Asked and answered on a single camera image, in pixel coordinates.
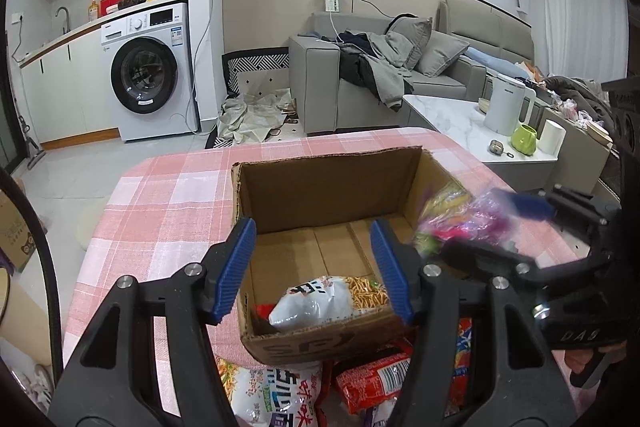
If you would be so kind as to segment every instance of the white curtain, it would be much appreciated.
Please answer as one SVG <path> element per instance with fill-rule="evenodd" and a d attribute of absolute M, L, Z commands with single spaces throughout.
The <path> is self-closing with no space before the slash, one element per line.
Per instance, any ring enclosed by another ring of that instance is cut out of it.
<path fill-rule="evenodd" d="M 543 73 L 597 82 L 626 77 L 626 0 L 529 0 L 529 9 Z"/>

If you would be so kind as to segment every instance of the faucet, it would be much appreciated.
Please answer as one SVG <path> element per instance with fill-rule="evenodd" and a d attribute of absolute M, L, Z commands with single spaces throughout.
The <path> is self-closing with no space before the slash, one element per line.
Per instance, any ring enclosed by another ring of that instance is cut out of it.
<path fill-rule="evenodd" d="M 66 30 L 65 30 L 64 25 L 62 26 L 62 34 L 64 35 L 65 33 L 69 33 L 71 31 L 71 24 L 69 23 L 69 10 L 66 9 L 66 6 L 61 6 L 56 11 L 56 17 L 60 13 L 60 10 L 64 10 L 66 12 Z"/>

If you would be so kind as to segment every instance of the washing machine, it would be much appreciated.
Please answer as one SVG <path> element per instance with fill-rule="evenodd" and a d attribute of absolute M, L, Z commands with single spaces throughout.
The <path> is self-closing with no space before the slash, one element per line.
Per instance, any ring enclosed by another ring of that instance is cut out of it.
<path fill-rule="evenodd" d="M 187 3 L 137 12 L 101 30 L 120 137 L 128 141 L 197 131 Z"/>

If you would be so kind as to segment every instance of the kitchen cabinet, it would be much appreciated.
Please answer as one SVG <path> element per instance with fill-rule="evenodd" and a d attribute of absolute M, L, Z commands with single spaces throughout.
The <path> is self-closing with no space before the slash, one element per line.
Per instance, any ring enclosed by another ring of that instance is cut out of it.
<path fill-rule="evenodd" d="M 86 132 L 66 45 L 22 68 L 24 90 L 40 142 Z"/>
<path fill-rule="evenodd" d="M 111 68 L 102 63 L 100 30 L 74 39 L 69 43 L 69 49 L 76 100 L 84 114 L 84 132 L 117 127 L 111 112 L 116 100 L 111 88 Z"/>

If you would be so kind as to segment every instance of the white electric kettle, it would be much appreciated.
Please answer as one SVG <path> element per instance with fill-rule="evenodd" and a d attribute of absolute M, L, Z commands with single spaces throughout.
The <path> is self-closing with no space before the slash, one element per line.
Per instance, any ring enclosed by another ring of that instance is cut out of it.
<path fill-rule="evenodd" d="M 484 118 L 484 126 L 492 131 L 511 136 L 518 124 L 529 124 L 533 103 L 536 100 L 536 91 L 525 86 L 521 81 L 497 73 L 492 78 L 494 82 L 494 92 L 491 95 L 489 110 Z M 529 107 L 524 122 L 520 121 L 520 110 L 524 101 L 525 93 L 529 96 Z"/>

